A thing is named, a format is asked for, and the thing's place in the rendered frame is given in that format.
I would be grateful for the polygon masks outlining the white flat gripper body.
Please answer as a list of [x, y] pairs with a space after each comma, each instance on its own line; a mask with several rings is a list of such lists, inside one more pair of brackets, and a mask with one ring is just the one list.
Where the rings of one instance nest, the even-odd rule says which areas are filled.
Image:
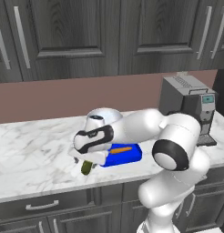
[[71, 157], [76, 157], [81, 160], [92, 162], [93, 164], [104, 165], [107, 160], [108, 151], [96, 151], [80, 154], [78, 151], [71, 147], [67, 154]]

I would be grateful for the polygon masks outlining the blue rectangular tray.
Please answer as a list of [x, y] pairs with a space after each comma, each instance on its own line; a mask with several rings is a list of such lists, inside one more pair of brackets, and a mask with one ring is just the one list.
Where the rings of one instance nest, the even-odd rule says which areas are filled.
[[[109, 153], [110, 149], [118, 147], [132, 147], [132, 150], [119, 154]], [[108, 150], [107, 160], [103, 167], [113, 167], [137, 162], [142, 158], [142, 150], [138, 144], [113, 144], [110, 149]]]

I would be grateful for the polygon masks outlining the orange carrot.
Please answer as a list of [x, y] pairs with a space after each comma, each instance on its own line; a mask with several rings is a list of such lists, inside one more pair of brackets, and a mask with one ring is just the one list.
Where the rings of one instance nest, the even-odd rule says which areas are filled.
[[127, 151], [132, 150], [132, 147], [118, 147], [118, 148], [113, 148], [110, 149], [109, 153], [110, 154], [119, 154], [119, 153], [124, 153]]

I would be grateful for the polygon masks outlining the dark wood drawer front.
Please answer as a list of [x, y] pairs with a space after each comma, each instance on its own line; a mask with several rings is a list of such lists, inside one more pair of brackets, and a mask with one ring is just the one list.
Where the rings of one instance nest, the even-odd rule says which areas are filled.
[[88, 205], [94, 205], [94, 194], [90, 188], [0, 203], [0, 218], [20, 218], [67, 208], [81, 208]]
[[114, 205], [122, 200], [122, 185], [109, 185], [101, 187], [101, 204]]

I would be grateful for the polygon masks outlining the dark wood base cupboard door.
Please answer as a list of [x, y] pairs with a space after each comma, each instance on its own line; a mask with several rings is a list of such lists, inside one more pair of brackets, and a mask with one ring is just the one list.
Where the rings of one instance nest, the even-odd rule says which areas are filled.
[[[196, 195], [194, 207], [186, 216], [192, 194]], [[194, 233], [217, 228], [224, 221], [224, 180], [214, 184], [197, 185], [175, 211], [173, 223], [180, 233]]]
[[31, 218], [20, 221], [0, 223], [0, 233], [40, 233], [38, 222], [42, 221], [45, 233], [51, 233], [45, 218]]
[[88, 208], [68, 211], [48, 218], [51, 231], [55, 233], [53, 219], [56, 219], [59, 233], [119, 233], [121, 206]]

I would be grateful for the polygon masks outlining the grey coffee machine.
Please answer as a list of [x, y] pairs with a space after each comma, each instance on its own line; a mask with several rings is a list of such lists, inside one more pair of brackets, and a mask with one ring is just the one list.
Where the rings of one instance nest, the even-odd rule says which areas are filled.
[[158, 110], [163, 115], [184, 113], [201, 124], [198, 146], [216, 146], [210, 128], [218, 94], [194, 76], [166, 76], [163, 78]]

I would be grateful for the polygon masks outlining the dark tall cabinet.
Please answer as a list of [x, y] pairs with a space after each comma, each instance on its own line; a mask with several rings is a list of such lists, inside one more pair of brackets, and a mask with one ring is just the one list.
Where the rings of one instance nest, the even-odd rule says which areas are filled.
[[218, 70], [213, 84], [213, 90], [219, 94], [216, 109], [224, 116], [224, 69]]

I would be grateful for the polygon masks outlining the dark wood wall cupboard door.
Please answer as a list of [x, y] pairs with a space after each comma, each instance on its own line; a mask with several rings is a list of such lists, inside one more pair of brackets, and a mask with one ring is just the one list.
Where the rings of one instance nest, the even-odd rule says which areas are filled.
[[11, 69], [7, 70], [0, 50], [0, 83], [22, 82], [22, 74], [15, 51], [14, 38], [5, 8], [5, 1], [0, 0], [0, 27], [5, 42], [5, 49], [10, 61]]
[[200, 68], [224, 69], [224, 0], [217, 0]]
[[119, 73], [198, 70], [206, 21], [217, 0], [121, 0]]
[[[14, 6], [30, 60], [26, 68]], [[120, 0], [5, 0], [25, 81], [115, 76]]]

